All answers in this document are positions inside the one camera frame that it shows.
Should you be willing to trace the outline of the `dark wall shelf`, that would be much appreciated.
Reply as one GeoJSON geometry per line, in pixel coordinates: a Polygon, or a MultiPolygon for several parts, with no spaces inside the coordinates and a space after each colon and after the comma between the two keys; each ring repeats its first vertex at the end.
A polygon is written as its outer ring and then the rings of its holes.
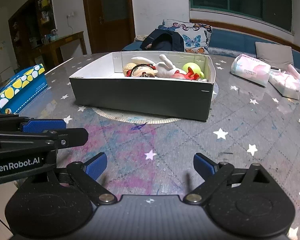
{"type": "Polygon", "coordinates": [[[56,28],[52,0],[28,0],[8,20],[19,68],[31,65],[30,53],[56,28]]]}

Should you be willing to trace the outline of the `peanut shaped toy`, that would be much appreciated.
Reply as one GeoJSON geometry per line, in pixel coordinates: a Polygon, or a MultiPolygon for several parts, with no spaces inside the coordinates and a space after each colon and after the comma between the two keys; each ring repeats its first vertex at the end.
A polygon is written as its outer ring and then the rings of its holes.
{"type": "Polygon", "coordinates": [[[124,76],[128,76],[128,72],[136,66],[136,63],[130,62],[122,67],[124,76]]]}

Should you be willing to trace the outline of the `red round toy figure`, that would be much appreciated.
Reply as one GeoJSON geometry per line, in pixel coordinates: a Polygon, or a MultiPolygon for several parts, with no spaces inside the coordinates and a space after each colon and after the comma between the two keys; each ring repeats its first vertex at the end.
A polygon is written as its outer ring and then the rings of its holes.
{"type": "Polygon", "coordinates": [[[183,80],[198,80],[200,74],[193,71],[191,67],[187,68],[187,73],[181,73],[179,70],[176,70],[175,73],[171,76],[173,79],[183,79],[183,80]]]}

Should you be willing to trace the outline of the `opened pink tissue pack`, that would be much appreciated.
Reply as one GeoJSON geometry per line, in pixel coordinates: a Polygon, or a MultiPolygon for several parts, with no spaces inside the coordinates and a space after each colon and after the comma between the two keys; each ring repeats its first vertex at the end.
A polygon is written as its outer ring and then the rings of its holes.
{"type": "Polygon", "coordinates": [[[286,69],[271,68],[269,82],[282,96],[295,100],[300,99],[300,73],[292,64],[289,64],[286,69]]]}

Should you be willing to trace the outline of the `dark blue backpack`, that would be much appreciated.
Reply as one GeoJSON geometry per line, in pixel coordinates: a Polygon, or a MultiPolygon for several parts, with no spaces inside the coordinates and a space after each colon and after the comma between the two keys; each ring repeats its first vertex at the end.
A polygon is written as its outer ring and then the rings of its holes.
{"type": "Polygon", "coordinates": [[[184,52],[184,40],[175,31],[155,29],[142,42],[142,50],[184,52]]]}

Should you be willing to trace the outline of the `grey cardboard box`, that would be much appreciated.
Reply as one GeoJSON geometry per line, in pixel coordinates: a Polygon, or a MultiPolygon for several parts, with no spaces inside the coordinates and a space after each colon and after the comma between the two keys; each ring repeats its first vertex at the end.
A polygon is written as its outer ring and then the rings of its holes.
{"type": "Polygon", "coordinates": [[[206,121],[216,71],[209,55],[165,51],[176,66],[193,62],[204,73],[202,81],[161,77],[126,77],[123,67],[133,57],[160,62],[159,51],[118,51],[102,56],[69,79],[79,105],[206,121]]]}

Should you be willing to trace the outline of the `white plush rabbit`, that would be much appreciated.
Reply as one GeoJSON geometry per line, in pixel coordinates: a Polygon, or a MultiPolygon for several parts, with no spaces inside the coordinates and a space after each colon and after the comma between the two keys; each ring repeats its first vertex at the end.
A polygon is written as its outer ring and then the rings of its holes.
{"type": "Polygon", "coordinates": [[[157,77],[172,77],[172,75],[174,75],[176,71],[178,71],[181,74],[186,74],[184,70],[179,69],[175,65],[173,65],[172,62],[164,54],[160,54],[159,57],[161,61],[158,63],[154,63],[152,60],[141,56],[132,57],[131,62],[135,64],[152,64],[158,71],[156,74],[157,77]]]}

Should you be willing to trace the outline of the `blue yellow tissue box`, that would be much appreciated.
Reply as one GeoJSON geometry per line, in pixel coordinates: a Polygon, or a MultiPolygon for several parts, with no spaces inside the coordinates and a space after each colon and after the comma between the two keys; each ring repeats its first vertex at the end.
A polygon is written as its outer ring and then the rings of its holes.
{"type": "Polygon", "coordinates": [[[42,64],[26,68],[13,76],[0,90],[0,113],[17,114],[47,88],[42,64]]]}

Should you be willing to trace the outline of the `wooden side table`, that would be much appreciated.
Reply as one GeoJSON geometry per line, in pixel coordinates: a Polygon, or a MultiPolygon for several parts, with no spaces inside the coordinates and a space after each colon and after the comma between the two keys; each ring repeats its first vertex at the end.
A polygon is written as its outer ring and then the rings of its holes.
{"type": "Polygon", "coordinates": [[[87,49],[85,46],[83,33],[84,31],[80,31],[71,35],[61,37],[57,40],[54,40],[48,43],[47,45],[44,45],[41,48],[39,48],[39,52],[43,54],[50,54],[54,66],[57,67],[59,64],[62,63],[61,60],[59,59],[57,50],[66,44],[79,40],[83,55],[87,55],[87,49]]]}

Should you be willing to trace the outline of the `grey cushion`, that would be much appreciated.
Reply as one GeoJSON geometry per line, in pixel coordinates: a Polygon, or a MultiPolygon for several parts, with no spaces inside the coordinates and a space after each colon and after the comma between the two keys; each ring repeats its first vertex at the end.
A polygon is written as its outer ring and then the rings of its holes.
{"type": "Polygon", "coordinates": [[[256,56],[259,60],[279,69],[287,70],[294,65],[292,48],[289,46],[255,42],[256,56]]]}

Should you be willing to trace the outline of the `butterfly print pillow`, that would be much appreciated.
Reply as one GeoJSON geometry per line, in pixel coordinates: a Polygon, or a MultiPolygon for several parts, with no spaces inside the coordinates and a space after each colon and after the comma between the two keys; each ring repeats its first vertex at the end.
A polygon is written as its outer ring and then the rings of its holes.
{"type": "Polygon", "coordinates": [[[165,19],[158,29],[177,32],[184,41],[187,53],[208,54],[208,47],[212,35],[212,27],[204,23],[181,22],[165,19]]]}

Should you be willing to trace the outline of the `brown wooden door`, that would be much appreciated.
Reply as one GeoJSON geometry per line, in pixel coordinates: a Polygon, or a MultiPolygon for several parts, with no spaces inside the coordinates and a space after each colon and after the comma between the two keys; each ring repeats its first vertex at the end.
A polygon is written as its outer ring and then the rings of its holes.
{"type": "Polygon", "coordinates": [[[132,0],[83,0],[91,52],[121,51],[135,38],[132,0]]]}

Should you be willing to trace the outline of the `boy figurine red outfit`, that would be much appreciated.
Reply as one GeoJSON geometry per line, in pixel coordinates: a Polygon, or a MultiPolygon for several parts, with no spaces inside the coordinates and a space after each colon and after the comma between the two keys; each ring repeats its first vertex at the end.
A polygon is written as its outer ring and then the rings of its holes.
{"type": "Polygon", "coordinates": [[[155,77],[158,71],[152,64],[138,64],[127,71],[127,77],[155,77]]]}

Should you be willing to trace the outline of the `pink white tissue pack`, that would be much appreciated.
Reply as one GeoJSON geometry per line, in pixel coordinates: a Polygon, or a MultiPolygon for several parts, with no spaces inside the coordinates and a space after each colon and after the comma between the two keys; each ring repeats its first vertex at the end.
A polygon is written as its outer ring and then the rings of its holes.
{"type": "Polygon", "coordinates": [[[231,74],[266,87],[269,81],[271,66],[259,59],[241,54],[231,65],[231,74]]]}

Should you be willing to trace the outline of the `green alien ball toy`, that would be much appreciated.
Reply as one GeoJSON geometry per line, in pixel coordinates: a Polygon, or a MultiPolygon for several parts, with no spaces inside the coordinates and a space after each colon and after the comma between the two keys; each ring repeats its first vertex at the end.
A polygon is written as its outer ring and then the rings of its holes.
{"type": "Polygon", "coordinates": [[[189,68],[192,69],[194,74],[198,74],[201,79],[205,78],[205,75],[202,72],[202,70],[198,64],[196,64],[194,62],[188,62],[183,65],[182,70],[184,70],[185,72],[188,72],[189,68]]]}

